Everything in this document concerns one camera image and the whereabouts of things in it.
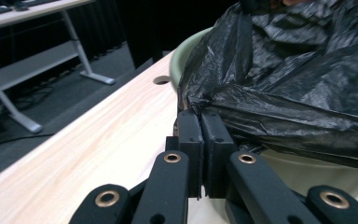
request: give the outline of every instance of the gray metal table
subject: gray metal table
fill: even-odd
[[[8,99],[5,90],[75,57],[78,57],[84,66],[85,71],[81,72],[82,76],[101,81],[108,85],[113,85],[115,83],[115,80],[110,77],[104,77],[92,72],[89,60],[87,59],[83,47],[77,37],[75,28],[66,12],[66,10],[71,7],[78,7],[91,2],[91,0],[60,0],[36,7],[30,7],[27,11],[17,12],[13,10],[0,14],[0,27],[4,27],[21,21],[28,21],[51,13],[60,12],[69,35],[71,36],[71,40],[60,44],[55,48],[45,50],[27,59],[0,68],[0,101],[10,112],[10,116],[32,133],[40,132],[42,126],[23,115]]]

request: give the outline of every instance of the light wood tabletop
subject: light wood tabletop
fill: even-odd
[[[171,54],[0,174],[0,224],[68,223],[93,189],[148,178],[172,135],[177,97]],[[189,200],[188,223],[227,223],[223,200]]]

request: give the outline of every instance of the black curtain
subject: black curtain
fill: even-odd
[[[117,0],[136,67],[214,25],[238,0]]]
[[[88,58],[117,48],[125,41],[115,2],[97,0],[68,9],[69,17]],[[70,39],[60,13],[0,28],[0,67],[20,61],[40,51],[53,48]],[[9,97],[79,64],[78,59],[63,63],[41,76],[32,78],[9,90]]]

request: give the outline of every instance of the black floor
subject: black floor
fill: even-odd
[[[81,66],[75,71],[61,74],[42,83],[38,91],[16,103],[29,118],[43,126],[37,134],[29,133],[4,110],[0,122],[6,129],[0,132],[0,172],[50,136],[84,114],[112,92],[139,75],[152,63],[145,63],[135,69],[128,46],[114,49],[106,55],[90,62],[96,74],[112,77],[116,84],[109,86],[79,75]]]

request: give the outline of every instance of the black plastic bag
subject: black plastic bag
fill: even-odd
[[[358,168],[358,0],[245,15],[193,49],[179,110],[217,112],[233,138]]]

